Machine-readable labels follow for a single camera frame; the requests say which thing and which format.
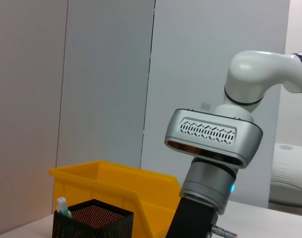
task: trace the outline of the ventilation slots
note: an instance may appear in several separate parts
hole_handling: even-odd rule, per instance
[[[232,128],[200,123],[189,119],[181,122],[179,131],[184,135],[192,136],[200,140],[210,140],[227,145],[233,144],[236,139],[236,132]]]

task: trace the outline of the black mesh pen holder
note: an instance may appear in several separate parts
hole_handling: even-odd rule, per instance
[[[69,218],[54,212],[53,238],[131,238],[133,212],[96,199],[68,207]]]

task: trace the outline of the yellow plastic bin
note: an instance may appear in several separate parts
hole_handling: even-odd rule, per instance
[[[173,176],[96,161],[50,170],[55,177],[54,204],[97,199],[134,212],[133,238],[162,238],[177,209],[180,186]]]

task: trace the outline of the white machine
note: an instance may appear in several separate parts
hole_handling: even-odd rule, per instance
[[[215,224],[225,212],[238,170],[249,165],[263,136],[250,113],[275,84],[302,93],[302,52],[241,52],[228,70],[225,103],[214,114],[189,109],[174,112],[165,144],[195,158],[167,238],[210,238],[212,233],[237,237]]]

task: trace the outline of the table surface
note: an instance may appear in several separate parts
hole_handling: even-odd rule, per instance
[[[302,238],[302,216],[229,201],[217,225],[240,238]],[[0,238],[51,238],[53,216],[0,235]]]

